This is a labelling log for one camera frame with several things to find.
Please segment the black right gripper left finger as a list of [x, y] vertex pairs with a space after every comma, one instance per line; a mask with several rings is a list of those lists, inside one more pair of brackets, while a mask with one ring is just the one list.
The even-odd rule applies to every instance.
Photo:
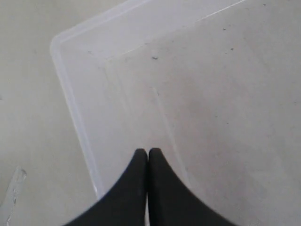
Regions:
[[148, 156], [136, 149], [114, 186], [68, 226], [143, 226], [147, 198]]

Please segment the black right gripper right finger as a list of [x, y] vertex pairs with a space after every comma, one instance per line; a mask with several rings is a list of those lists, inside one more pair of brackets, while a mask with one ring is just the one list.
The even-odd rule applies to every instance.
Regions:
[[149, 151], [148, 209], [151, 226], [234, 225], [187, 188], [159, 148]]

